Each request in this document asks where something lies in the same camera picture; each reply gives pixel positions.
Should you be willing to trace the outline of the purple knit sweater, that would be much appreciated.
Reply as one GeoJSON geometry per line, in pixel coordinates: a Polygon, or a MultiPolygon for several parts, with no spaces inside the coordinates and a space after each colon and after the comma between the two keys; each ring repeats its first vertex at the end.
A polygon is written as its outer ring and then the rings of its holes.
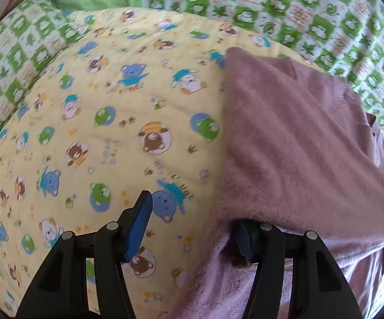
{"type": "Polygon", "coordinates": [[[198,258],[170,318],[239,318],[255,274],[223,248],[232,223],[316,231],[365,318],[384,273],[384,137],[342,78],[291,58],[226,53],[224,166],[198,258]]]}

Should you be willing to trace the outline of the green white checkered quilt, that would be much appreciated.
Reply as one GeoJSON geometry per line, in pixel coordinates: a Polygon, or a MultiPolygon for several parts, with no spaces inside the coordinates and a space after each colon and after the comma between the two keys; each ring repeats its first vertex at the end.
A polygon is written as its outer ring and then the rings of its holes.
{"type": "Polygon", "coordinates": [[[55,0],[66,11],[147,7],[187,12],[275,40],[348,80],[384,131],[382,0],[55,0]]]}

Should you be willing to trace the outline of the green white checkered pillow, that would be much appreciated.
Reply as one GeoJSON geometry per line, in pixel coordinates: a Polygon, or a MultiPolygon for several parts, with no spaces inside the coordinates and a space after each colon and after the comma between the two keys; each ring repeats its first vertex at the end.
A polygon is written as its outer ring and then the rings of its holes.
{"type": "Polygon", "coordinates": [[[24,0],[0,21],[0,131],[42,70],[84,34],[53,0],[24,0]]]}

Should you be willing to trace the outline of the yellow cartoon bear bedsheet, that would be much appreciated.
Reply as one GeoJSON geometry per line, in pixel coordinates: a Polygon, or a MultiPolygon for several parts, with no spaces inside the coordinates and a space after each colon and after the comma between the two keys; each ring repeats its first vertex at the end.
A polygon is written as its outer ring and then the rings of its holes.
{"type": "Polygon", "coordinates": [[[143,191],[154,209],[123,265],[138,318],[164,318],[193,263],[221,170],[229,48],[305,57],[193,14],[107,9],[60,53],[0,135],[0,309],[15,315],[61,235],[94,232],[143,191]]]}

